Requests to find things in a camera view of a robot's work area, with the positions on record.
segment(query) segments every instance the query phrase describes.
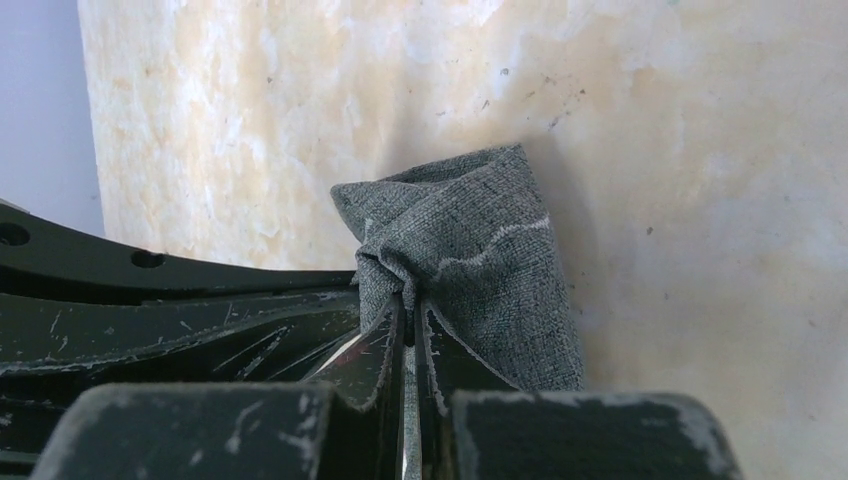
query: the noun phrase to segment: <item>bolt hole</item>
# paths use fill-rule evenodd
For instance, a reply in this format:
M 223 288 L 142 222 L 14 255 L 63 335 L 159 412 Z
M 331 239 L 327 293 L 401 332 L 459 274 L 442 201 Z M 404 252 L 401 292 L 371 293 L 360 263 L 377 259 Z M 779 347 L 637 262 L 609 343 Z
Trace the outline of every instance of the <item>bolt hole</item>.
M 156 268 L 165 263 L 165 255 L 151 253 L 147 250 L 136 250 L 130 257 L 133 265 L 139 268 Z
M 0 244 L 19 247 L 29 243 L 29 232 L 15 223 L 0 223 Z

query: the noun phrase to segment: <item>folded fabric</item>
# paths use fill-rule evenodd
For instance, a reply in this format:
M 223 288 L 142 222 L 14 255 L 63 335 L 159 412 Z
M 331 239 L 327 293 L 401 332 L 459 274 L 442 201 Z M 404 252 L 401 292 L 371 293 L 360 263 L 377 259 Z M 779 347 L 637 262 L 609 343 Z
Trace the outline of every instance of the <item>folded fabric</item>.
M 427 292 L 445 327 L 516 386 L 582 388 L 550 217 L 520 145 L 337 185 L 332 196 L 362 242 L 354 282 L 363 331 L 393 293 L 411 311 Z

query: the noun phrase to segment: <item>beige wall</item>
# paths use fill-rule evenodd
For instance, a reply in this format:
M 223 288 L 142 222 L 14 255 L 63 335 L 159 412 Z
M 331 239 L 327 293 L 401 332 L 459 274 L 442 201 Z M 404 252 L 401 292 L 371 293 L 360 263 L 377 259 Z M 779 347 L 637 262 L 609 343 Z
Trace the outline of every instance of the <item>beige wall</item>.
M 352 268 L 328 190 L 526 142 L 597 389 L 848 475 L 848 4 L 80 0 L 107 235 Z

